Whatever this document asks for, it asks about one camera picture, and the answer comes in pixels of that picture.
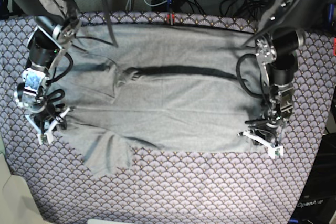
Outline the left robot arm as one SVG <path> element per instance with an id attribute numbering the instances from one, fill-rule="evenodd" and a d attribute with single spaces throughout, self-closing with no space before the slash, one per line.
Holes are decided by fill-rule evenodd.
<path id="1" fill-rule="evenodd" d="M 255 53 L 238 59 L 236 74 L 243 90 L 262 100 L 262 113 L 247 121 L 248 129 L 240 132 L 254 145 L 278 147 L 277 131 L 289 121 L 293 111 L 293 78 L 298 70 L 295 51 L 305 43 L 304 30 L 318 19 L 328 0 L 269 0 L 258 31 L 252 36 Z M 244 60 L 255 59 L 260 69 L 261 94 L 250 91 L 241 76 Z"/>

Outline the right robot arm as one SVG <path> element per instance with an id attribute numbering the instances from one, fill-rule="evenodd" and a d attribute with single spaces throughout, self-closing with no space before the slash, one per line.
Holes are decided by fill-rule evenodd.
<path id="1" fill-rule="evenodd" d="M 26 111 L 27 121 L 40 143 L 53 140 L 57 126 L 66 128 L 70 108 L 60 103 L 65 92 L 49 92 L 51 85 L 73 67 L 68 53 L 80 27 L 74 0 L 14 0 L 21 10 L 33 16 L 36 28 L 27 42 L 28 59 L 14 93 L 16 104 Z"/>

